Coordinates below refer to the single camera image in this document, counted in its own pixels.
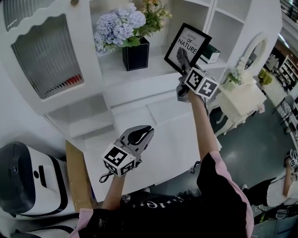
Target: love of nature print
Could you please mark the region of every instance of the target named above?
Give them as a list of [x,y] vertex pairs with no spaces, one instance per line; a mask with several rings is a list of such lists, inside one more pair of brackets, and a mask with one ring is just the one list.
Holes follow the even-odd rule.
[[184,55],[187,56],[190,65],[194,66],[210,40],[210,36],[184,23],[167,52],[165,60],[181,73],[181,58]]

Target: small potted plant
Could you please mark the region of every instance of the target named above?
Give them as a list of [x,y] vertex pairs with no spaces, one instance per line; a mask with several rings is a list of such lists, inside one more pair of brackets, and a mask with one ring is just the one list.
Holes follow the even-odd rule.
[[232,68],[228,73],[228,78],[223,87],[228,91],[233,91],[237,85],[242,84],[240,71],[237,68]]
[[96,23],[94,34],[99,54],[122,47],[123,62],[128,71],[148,67],[151,36],[164,26],[164,18],[171,18],[167,6],[158,0],[145,0],[141,11],[133,3],[104,14]]

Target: oval mirror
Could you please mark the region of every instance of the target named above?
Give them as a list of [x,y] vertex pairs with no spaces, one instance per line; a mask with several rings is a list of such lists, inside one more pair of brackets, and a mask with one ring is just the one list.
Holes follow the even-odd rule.
[[241,62],[239,63],[240,68],[238,67],[238,69],[245,74],[253,71],[254,68],[259,65],[265,53],[267,43],[268,38],[264,33],[260,33],[256,36],[241,58]]

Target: hand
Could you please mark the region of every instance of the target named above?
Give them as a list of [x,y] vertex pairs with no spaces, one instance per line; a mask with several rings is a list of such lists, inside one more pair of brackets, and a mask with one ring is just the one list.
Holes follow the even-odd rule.
[[285,166],[286,166],[287,169],[292,170],[292,168],[291,168],[291,166],[290,166],[290,161],[291,161],[291,159],[287,159],[287,160],[285,161]]

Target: dark floor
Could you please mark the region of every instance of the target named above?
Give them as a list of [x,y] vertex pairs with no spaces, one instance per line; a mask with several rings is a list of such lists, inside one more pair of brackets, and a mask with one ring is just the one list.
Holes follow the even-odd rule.
[[[233,180],[240,187],[244,183],[252,187],[263,180],[279,175],[283,170],[285,154],[294,148],[290,135],[284,135],[283,127],[280,126],[279,114],[276,112],[272,115],[274,107],[271,101],[267,99],[264,104],[265,113],[256,113],[254,117],[249,117],[245,124],[218,137],[222,145],[220,154]],[[213,110],[210,115],[214,132],[226,122],[224,118],[222,123],[217,125],[216,121],[220,117],[220,109]],[[179,192],[197,189],[196,179],[199,167],[195,174],[185,172],[165,183],[151,186],[151,192],[177,195]],[[258,229],[255,227],[254,235],[257,235],[262,227],[261,225]],[[260,232],[259,238],[272,237],[274,227],[275,222],[268,222]]]

